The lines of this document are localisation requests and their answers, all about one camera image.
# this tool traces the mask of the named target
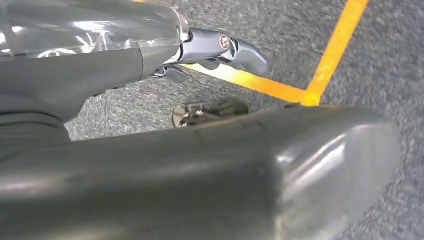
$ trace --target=gray carpet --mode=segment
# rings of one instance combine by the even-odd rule
[[[219,29],[257,44],[270,62],[266,77],[306,88],[344,0],[168,0],[193,27]],[[424,1],[371,1],[323,97],[324,104],[374,109],[402,135],[402,159],[384,196],[341,240],[424,239]],[[174,84],[149,79],[87,101],[67,124],[74,140],[171,127],[180,103],[237,96],[253,111],[280,109],[273,97],[190,71]]]

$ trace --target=metal bolt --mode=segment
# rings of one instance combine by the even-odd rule
[[[227,37],[227,35],[222,34],[219,37],[219,45],[224,50],[228,50],[230,48],[230,39]]]

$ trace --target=clear plastic cover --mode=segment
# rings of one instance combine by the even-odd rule
[[[189,32],[184,16],[151,0],[11,0],[5,10],[3,61],[177,46]]]

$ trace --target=black plastic part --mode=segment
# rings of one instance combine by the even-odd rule
[[[139,49],[29,59],[17,56],[0,64],[0,95],[46,105],[50,114],[67,122],[86,99],[136,82],[143,75]]]
[[[391,176],[398,156],[392,154],[397,136],[391,126],[364,110],[300,107],[185,129],[26,144],[29,149],[0,164],[0,239],[294,240],[312,239],[322,229],[333,234],[321,228],[328,223],[322,220],[343,216],[343,224],[352,223],[352,214],[368,208],[375,199],[369,194],[380,192]],[[319,171],[327,177],[320,175],[314,188],[300,185],[296,193],[303,198],[287,195],[284,174],[320,179],[310,165],[334,158],[333,148],[320,150],[343,135],[349,145],[336,155],[341,167]],[[279,160],[288,157],[293,164]],[[292,185],[305,183],[296,179]],[[355,194],[343,191],[347,187]],[[364,200],[369,204],[352,208]],[[310,215],[315,201],[324,209]],[[322,205],[328,201],[334,205]]]

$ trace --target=yellow tape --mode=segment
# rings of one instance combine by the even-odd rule
[[[327,45],[321,62],[307,88],[302,105],[318,106],[369,0],[348,0]]]
[[[222,64],[216,70],[208,70],[198,64],[184,65],[184,67],[292,103],[299,103],[305,93],[302,89],[255,76]]]

